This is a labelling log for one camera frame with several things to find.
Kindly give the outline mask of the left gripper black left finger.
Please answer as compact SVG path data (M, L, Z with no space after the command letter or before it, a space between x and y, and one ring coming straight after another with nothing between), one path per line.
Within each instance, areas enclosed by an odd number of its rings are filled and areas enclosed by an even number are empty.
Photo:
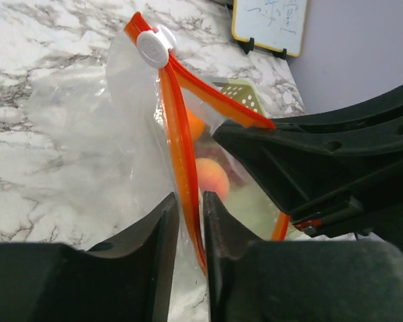
M166 321L178 230L169 194L86 251L0 243L0 321Z

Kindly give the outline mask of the peach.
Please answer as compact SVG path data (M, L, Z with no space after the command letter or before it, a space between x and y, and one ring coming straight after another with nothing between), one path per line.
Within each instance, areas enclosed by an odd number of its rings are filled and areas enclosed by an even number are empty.
M200 191L214 192L221 201L225 201L230 190L230 182L223 167L209 158L196 158L195 165Z

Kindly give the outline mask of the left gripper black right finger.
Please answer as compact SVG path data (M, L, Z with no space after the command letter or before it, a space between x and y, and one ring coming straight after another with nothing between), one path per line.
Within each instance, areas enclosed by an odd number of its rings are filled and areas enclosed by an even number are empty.
M211 321L403 321L403 255L382 241L265 241L203 195Z

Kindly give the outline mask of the orange fruit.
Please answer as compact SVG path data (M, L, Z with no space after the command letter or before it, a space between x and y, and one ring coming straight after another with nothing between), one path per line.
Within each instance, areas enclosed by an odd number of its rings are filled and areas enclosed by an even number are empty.
M191 141L196 142L198 139L200 139L200 137L204 133L206 125L198 116L196 116L189 109L187 109L186 112L191 135Z

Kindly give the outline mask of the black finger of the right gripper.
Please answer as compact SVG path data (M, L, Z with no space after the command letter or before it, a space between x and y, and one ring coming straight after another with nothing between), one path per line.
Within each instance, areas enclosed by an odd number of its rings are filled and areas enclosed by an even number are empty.
M403 85L331 112L226 122L214 139L312 236L372 229L403 241Z

